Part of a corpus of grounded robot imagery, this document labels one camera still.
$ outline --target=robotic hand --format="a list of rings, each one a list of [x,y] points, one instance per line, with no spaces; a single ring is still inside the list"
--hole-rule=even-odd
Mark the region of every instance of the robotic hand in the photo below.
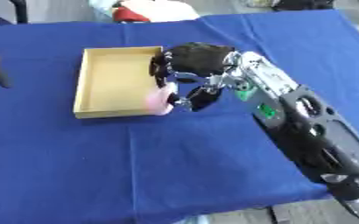
[[[359,134],[336,110],[308,87],[254,52],[188,43],[151,61],[160,87],[169,75],[178,82],[201,81],[187,97],[168,102],[192,111],[216,102],[223,88],[249,103],[257,124],[273,143],[315,183],[359,218]]]

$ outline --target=white cloth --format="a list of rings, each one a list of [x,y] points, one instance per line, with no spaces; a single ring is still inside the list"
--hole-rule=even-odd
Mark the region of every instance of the white cloth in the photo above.
[[[88,0],[91,7],[93,7],[99,13],[109,17],[112,17],[111,9],[113,8],[113,5],[116,4],[118,1],[119,0]]]
[[[149,18],[151,22],[193,20],[199,14],[187,3],[168,0],[125,0],[122,6]]]
[[[280,0],[245,0],[245,3],[249,7],[272,7],[278,4]]]

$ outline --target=red cloth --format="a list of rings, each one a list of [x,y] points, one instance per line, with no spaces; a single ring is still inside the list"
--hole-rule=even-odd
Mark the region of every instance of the red cloth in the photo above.
[[[118,7],[113,13],[113,19],[117,22],[150,22],[150,19],[126,8]]]

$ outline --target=blue table cover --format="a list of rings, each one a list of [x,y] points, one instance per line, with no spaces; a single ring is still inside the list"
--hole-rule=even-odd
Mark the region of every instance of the blue table cover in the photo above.
[[[74,118],[84,48],[188,41],[266,55],[359,130],[359,32],[338,11],[0,26],[0,224],[167,224],[327,196],[229,91],[199,113]]]

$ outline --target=wooden tray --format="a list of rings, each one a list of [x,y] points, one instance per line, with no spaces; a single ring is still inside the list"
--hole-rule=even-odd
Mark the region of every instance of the wooden tray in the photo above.
[[[161,46],[86,49],[74,100],[77,118],[150,115],[145,97],[157,88],[149,75]]]

